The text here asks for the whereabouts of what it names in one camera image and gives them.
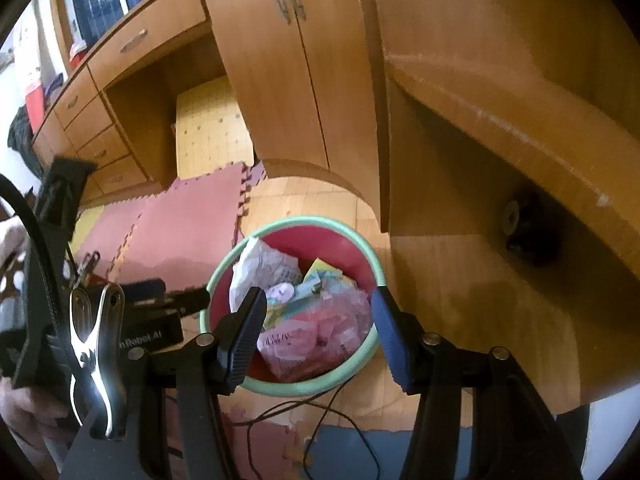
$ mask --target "wooden shelf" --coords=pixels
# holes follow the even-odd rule
[[[421,56],[388,56],[386,70],[555,197],[640,278],[640,144],[628,131],[541,77]]]

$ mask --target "thick black hose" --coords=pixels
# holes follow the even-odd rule
[[[67,364],[71,373],[78,381],[79,386],[84,392],[86,381],[84,380],[84,374],[76,359],[76,354],[71,346],[71,338],[69,330],[64,330],[61,326],[61,322],[64,317],[62,306],[60,305],[60,296],[58,294],[58,286],[56,285],[56,276],[53,270],[53,264],[51,263],[51,257],[49,250],[38,225],[33,211],[27,204],[20,191],[14,186],[14,184],[7,179],[3,174],[0,174],[0,196],[7,201],[9,206],[18,215],[24,228],[31,239],[31,244],[36,253],[36,259],[38,260],[38,266],[42,274],[42,281],[44,282],[45,294],[47,296],[47,304],[49,305],[49,312],[51,314],[51,321],[53,323],[53,329],[56,332],[60,346],[65,353]]]

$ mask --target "person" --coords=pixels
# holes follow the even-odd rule
[[[24,250],[27,241],[26,230],[18,217],[0,222],[0,269],[12,254]],[[2,275],[0,293],[6,287],[6,276]],[[36,387],[16,389],[12,387],[11,378],[0,378],[0,417],[46,480],[58,478],[66,444],[73,439],[69,430],[58,425],[67,415],[68,407],[46,391]]]

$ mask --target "human hand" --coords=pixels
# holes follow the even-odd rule
[[[4,423],[35,449],[44,449],[43,438],[70,442],[73,433],[59,428],[56,419],[67,416],[67,407],[36,388],[14,390],[11,379],[0,380],[0,416]]]

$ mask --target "green bin rim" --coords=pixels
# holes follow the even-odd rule
[[[356,231],[349,226],[333,220],[331,218],[325,218],[322,216],[290,216],[280,220],[276,220],[260,229],[254,231],[248,237],[244,238],[239,244],[237,244],[220,262],[216,270],[213,272],[209,283],[207,284],[207,290],[209,294],[215,290],[216,286],[220,282],[220,279],[226,272],[226,270],[232,266],[236,260],[240,257],[240,253],[244,249],[250,237],[261,238],[265,235],[279,231],[280,229],[288,227],[296,227],[303,225],[312,225],[318,227],[324,227],[331,229],[345,238],[351,241],[366,257],[371,270],[373,271],[374,278],[377,286],[386,285],[385,274],[378,260],[373,248],[369,243],[360,236]],[[200,312],[200,332],[210,332],[211,327],[209,325],[209,309],[208,306],[205,310]],[[369,334],[364,339],[360,348],[358,348],[354,354],[349,357],[337,368],[313,379],[306,381],[300,381],[297,383],[268,383],[266,381],[259,381],[251,377],[244,378],[242,387],[270,397],[306,397],[319,394],[321,392],[329,391],[336,386],[339,386],[349,378],[353,377],[362,367],[367,364],[373,354],[378,349],[378,331],[376,325],[371,325]]]

